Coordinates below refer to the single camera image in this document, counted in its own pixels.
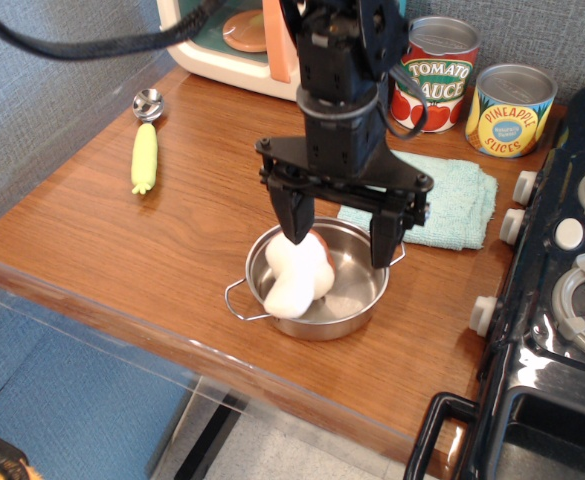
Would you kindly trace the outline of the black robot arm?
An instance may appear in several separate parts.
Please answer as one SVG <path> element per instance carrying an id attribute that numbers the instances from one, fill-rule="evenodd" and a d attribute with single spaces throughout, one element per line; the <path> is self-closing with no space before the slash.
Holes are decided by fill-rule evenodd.
<path id="1" fill-rule="evenodd" d="M 298 245 L 316 199 L 371 214 L 371 264 L 390 265 L 406 230 L 423 225 L 431 176 L 389 148 L 388 80 L 404 74 L 408 23 L 394 1 L 284 1 L 299 59 L 302 137 L 263 138 L 261 181 L 282 233 Z"/>

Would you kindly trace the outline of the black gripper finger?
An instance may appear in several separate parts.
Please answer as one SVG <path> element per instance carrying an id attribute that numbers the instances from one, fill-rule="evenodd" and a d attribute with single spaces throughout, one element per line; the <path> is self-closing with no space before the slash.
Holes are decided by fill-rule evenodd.
<path id="1" fill-rule="evenodd" d="M 413 227 L 413 215 L 405 202 L 382 207 L 370 221 L 371 262 L 374 268 L 386 268 L 403 240 Z"/>
<path id="2" fill-rule="evenodd" d="M 268 179 L 266 184 L 282 232 L 294 245 L 300 244 L 314 224 L 313 184 L 280 179 Z"/>

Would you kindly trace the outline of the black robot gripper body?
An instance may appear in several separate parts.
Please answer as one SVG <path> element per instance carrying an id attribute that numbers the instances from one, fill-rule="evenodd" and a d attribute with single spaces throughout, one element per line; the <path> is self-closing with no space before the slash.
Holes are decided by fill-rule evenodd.
<path id="1" fill-rule="evenodd" d="M 330 103 L 307 92 L 297 94 L 304 116 L 302 137 L 263 137 L 261 182 L 311 182 L 314 200 L 321 198 L 371 213 L 405 202 L 413 226 L 429 215 L 431 176 L 395 156 L 386 142 L 389 122 L 376 92 L 352 103 Z"/>

